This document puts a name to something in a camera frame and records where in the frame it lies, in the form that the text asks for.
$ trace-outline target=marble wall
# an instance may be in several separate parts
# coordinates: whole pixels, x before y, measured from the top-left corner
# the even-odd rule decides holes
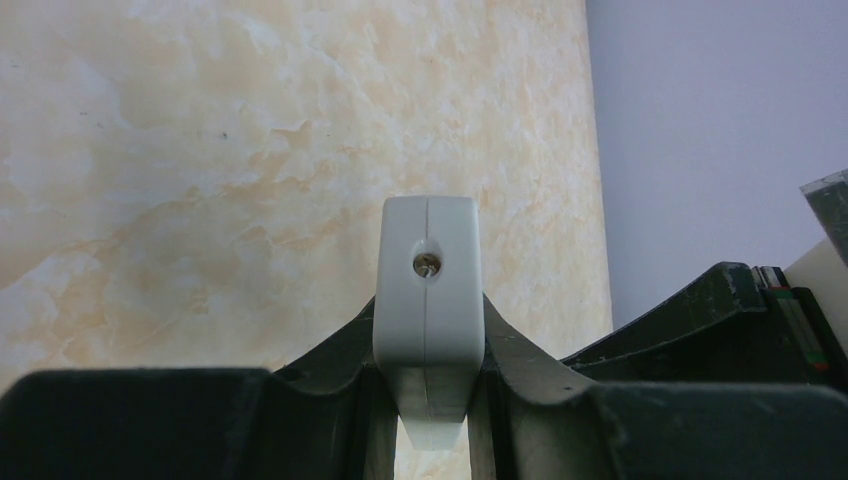
[[[373,295],[402,194],[477,199],[485,290],[551,354],[610,331],[582,0],[5,0],[0,390],[280,367]],[[399,439],[399,478],[467,463]]]

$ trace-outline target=white wall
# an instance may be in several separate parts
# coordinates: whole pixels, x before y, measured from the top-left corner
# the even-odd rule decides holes
[[[848,1],[587,10],[616,326],[824,238],[798,187],[848,167]]]

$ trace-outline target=screw hole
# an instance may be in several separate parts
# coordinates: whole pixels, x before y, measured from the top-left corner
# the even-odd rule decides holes
[[[412,260],[412,269],[421,278],[434,277],[442,269],[442,261],[432,253],[421,253]]]

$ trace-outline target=white plastic block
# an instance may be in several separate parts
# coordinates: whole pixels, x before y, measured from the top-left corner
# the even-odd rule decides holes
[[[421,274],[413,266],[416,257],[422,260]],[[483,363],[483,286],[473,199],[386,200],[373,344],[412,445],[452,448]]]

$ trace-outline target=screw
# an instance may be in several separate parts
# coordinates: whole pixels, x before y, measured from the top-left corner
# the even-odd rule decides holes
[[[412,260],[412,268],[421,278],[430,278],[439,273],[442,261],[432,253],[421,253]]]

